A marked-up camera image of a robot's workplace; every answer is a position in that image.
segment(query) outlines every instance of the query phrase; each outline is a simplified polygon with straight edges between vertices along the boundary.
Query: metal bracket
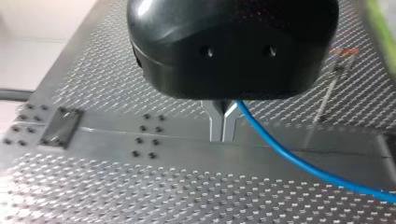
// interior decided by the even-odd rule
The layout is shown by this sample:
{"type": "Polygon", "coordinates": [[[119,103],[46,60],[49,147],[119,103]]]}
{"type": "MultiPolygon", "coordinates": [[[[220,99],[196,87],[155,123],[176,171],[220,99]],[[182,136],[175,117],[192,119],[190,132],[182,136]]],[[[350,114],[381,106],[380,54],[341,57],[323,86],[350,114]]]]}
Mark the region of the metal bracket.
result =
{"type": "Polygon", "coordinates": [[[228,108],[224,115],[224,127],[223,127],[223,142],[232,142],[235,136],[235,125],[236,120],[241,115],[241,110],[238,108],[237,103],[228,108]]]}
{"type": "Polygon", "coordinates": [[[41,136],[39,146],[66,149],[82,114],[83,111],[75,108],[59,107],[41,136]]]}
{"type": "Polygon", "coordinates": [[[225,110],[228,101],[202,101],[202,107],[210,118],[210,141],[232,142],[235,124],[241,111],[236,103],[225,110]]]}
{"type": "Polygon", "coordinates": [[[220,101],[201,101],[202,108],[210,118],[210,142],[221,142],[223,113],[220,101]]]}

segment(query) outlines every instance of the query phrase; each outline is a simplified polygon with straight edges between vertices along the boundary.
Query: mounting hole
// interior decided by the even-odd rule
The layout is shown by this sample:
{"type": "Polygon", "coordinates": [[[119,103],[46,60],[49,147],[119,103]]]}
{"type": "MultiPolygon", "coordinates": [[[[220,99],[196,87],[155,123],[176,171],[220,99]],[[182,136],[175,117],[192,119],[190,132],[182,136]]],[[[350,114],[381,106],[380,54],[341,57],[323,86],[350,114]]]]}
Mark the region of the mounting hole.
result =
{"type": "Polygon", "coordinates": [[[267,46],[262,50],[262,55],[269,58],[274,58],[276,56],[276,48],[274,46],[267,46]]]}
{"type": "Polygon", "coordinates": [[[213,49],[210,48],[209,46],[203,46],[200,49],[200,52],[202,55],[204,55],[206,58],[211,58],[214,55],[213,49]]]}

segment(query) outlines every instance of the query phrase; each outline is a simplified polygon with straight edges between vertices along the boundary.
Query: screw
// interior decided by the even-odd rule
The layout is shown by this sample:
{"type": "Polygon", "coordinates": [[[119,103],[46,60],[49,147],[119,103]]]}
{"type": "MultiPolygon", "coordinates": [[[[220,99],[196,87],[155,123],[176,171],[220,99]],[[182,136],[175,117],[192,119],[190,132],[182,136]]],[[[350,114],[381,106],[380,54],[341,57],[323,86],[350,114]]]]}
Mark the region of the screw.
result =
{"type": "Polygon", "coordinates": [[[138,157],[140,155],[140,153],[138,151],[134,150],[134,151],[132,151],[132,155],[134,157],[138,157]]]}
{"type": "Polygon", "coordinates": [[[157,157],[157,155],[155,155],[154,152],[150,152],[150,153],[148,154],[148,156],[149,156],[150,159],[155,159],[155,158],[157,157]]]}
{"type": "Polygon", "coordinates": [[[157,139],[153,139],[153,140],[152,140],[152,144],[153,144],[154,146],[158,146],[158,145],[160,144],[160,141],[158,141],[157,139]]]}
{"type": "Polygon", "coordinates": [[[142,125],[139,127],[141,132],[145,132],[147,130],[146,126],[142,125]]]}
{"type": "Polygon", "coordinates": [[[136,141],[137,144],[142,144],[143,143],[143,139],[140,138],[140,137],[136,138],[135,141],[136,141]]]}
{"type": "Polygon", "coordinates": [[[49,141],[46,140],[46,139],[41,139],[41,140],[40,140],[40,143],[41,143],[42,145],[47,145],[47,144],[49,143],[49,141]]]}
{"type": "Polygon", "coordinates": [[[33,129],[33,128],[27,128],[26,131],[27,131],[28,133],[34,133],[34,132],[35,132],[35,129],[33,129]]]}
{"type": "Polygon", "coordinates": [[[25,142],[25,141],[22,141],[22,140],[18,141],[18,144],[19,144],[21,147],[25,147],[25,146],[26,146],[26,142],[25,142]]]}
{"type": "Polygon", "coordinates": [[[14,126],[14,127],[12,127],[12,131],[15,132],[15,133],[17,133],[17,132],[20,131],[20,128],[14,126]]]}
{"type": "Polygon", "coordinates": [[[20,118],[21,120],[26,120],[26,119],[27,119],[27,117],[26,117],[25,115],[20,115],[19,118],[20,118]]]}
{"type": "Polygon", "coordinates": [[[27,104],[27,105],[26,105],[26,108],[28,108],[28,109],[34,109],[35,107],[34,107],[33,105],[31,105],[31,104],[27,104]]]}
{"type": "Polygon", "coordinates": [[[58,144],[58,146],[62,147],[64,145],[64,141],[62,141],[61,139],[57,139],[56,144],[58,144]]]}
{"type": "Polygon", "coordinates": [[[38,116],[34,116],[33,119],[34,119],[35,121],[41,121],[41,118],[38,117],[38,116]]]}
{"type": "Polygon", "coordinates": [[[4,144],[7,144],[7,145],[11,145],[11,144],[12,144],[12,141],[9,140],[8,138],[5,138],[5,139],[3,140],[3,142],[4,142],[4,144]]]}

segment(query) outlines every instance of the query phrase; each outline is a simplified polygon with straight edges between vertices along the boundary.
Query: metal rod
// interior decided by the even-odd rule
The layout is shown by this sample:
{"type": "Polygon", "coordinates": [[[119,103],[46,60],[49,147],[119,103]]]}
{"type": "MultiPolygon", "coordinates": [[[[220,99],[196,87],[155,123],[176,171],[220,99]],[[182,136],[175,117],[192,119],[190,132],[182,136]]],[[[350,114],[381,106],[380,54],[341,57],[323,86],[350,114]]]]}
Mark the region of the metal rod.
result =
{"type": "Polygon", "coordinates": [[[0,89],[0,101],[27,102],[33,91],[18,91],[10,89],[0,89]]]}

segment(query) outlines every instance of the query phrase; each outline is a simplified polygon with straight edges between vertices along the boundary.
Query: metal clamp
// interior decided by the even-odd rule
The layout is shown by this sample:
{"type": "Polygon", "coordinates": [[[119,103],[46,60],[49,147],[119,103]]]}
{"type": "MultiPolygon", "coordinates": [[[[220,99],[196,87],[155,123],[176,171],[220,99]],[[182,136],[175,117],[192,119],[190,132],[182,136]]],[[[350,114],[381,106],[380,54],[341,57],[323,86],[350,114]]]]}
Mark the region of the metal clamp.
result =
{"type": "Polygon", "coordinates": [[[232,142],[236,120],[241,114],[237,104],[233,103],[228,108],[228,101],[202,101],[201,104],[210,118],[210,141],[232,142]]]}

